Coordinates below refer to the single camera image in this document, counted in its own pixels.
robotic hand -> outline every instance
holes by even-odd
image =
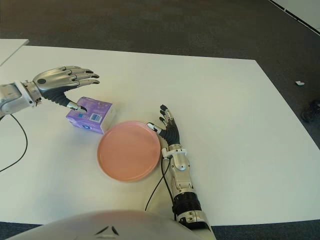
[[[190,163],[187,151],[180,144],[179,130],[168,108],[160,106],[163,117],[159,119],[165,125],[165,129],[158,127],[152,122],[147,126],[155,131],[168,143],[168,150],[162,149],[162,157],[171,163],[170,173],[171,189],[173,195],[173,213],[177,215],[177,221],[194,231],[203,239],[215,239],[214,233],[202,211],[194,185],[190,178]]]
[[[99,76],[89,69],[63,66],[42,72],[31,82],[0,85],[0,118],[26,107],[37,106],[41,97],[78,112],[87,112],[83,106],[69,100],[65,92],[90,84],[99,84],[97,78]]]

white table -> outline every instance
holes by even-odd
[[[0,66],[28,42],[28,39],[0,39]]]
[[[254,60],[23,46],[2,67],[6,81],[76,65],[100,85],[67,93],[114,103],[113,124],[153,121],[167,105],[188,150],[194,185],[212,225],[320,218],[320,151]],[[44,100],[15,114],[29,138],[25,157],[0,173],[0,221],[45,224],[105,209],[143,210],[160,178],[123,183],[103,174],[101,135],[75,128],[68,109]],[[0,123],[0,168],[25,147],[10,117]],[[171,217],[161,184],[149,210]]]

black cable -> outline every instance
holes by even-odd
[[[168,163],[168,166],[166,167],[166,170],[165,170],[165,172],[164,172],[164,175],[166,175],[169,167],[170,167],[170,161],[169,161],[169,163]],[[153,189],[153,192],[151,193],[151,195],[150,195],[150,197],[149,197],[149,200],[148,200],[148,202],[147,202],[146,205],[145,205],[145,208],[144,208],[145,211],[147,211],[147,208],[148,208],[148,205],[149,205],[149,203],[150,203],[150,201],[151,201],[151,198],[153,197],[153,195],[154,195],[155,191],[157,190],[159,184],[161,183],[162,179],[164,179],[164,176],[163,176],[163,175],[162,175],[162,177],[160,178],[160,180],[158,181],[158,183],[156,184],[155,188]]]
[[[162,173],[162,177],[163,177],[163,180],[165,182],[165,185],[166,185],[166,189],[168,189],[168,192],[169,192],[169,195],[170,195],[170,198],[171,198],[171,202],[172,202],[172,206],[173,208],[175,207],[175,202],[174,202],[174,197],[172,196],[172,193],[170,191],[170,188],[169,188],[169,185],[167,183],[167,179],[166,179],[166,176],[165,176],[165,173],[164,173],[164,166],[163,166],[163,157],[161,158],[161,173]],[[176,216],[176,213],[173,212],[174,214],[174,220],[176,221],[177,220],[177,216]]]
[[[10,167],[12,167],[12,166],[15,165],[17,162],[19,162],[19,161],[24,157],[24,155],[26,154],[27,149],[28,149],[28,138],[27,138],[27,134],[26,134],[24,128],[21,126],[20,122],[15,118],[15,116],[13,116],[12,114],[10,114],[10,115],[11,115],[11,117],[13,117],[13,119],[18,123],[18,125],[20,126],[20,128],[21,128],[22,131],[23,131],[23,134],[24,134],[24,137],[25,137],[25,149],[24,149],[24,152],[23,152],[22,156],[21,156],[17,161],[15,161],[15,162],[12,163],[11,165],[5,167],[4,169],[1,169],[1,170],[0,170],[0,173],[1,173],[2,171],[6,170],[6,169],[8,169],[8,168],[10,168]]]

gray carpet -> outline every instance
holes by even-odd
[[[34,46],[254,59],[299,119],[320,98],[320,36],[267,0],[1,0],[0,37]],[[320,147],[320,118],[302,124]],[[0,224],[0,239],[20,226]],[[219,240],[320,239],[319,221],[214,231]]]

small white object on floor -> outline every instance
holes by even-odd
[[[301,82],[301,81],[296,81],[295,82],[298,86],[303,86],[303,85],[305,85],[305,83],[304,82]]]

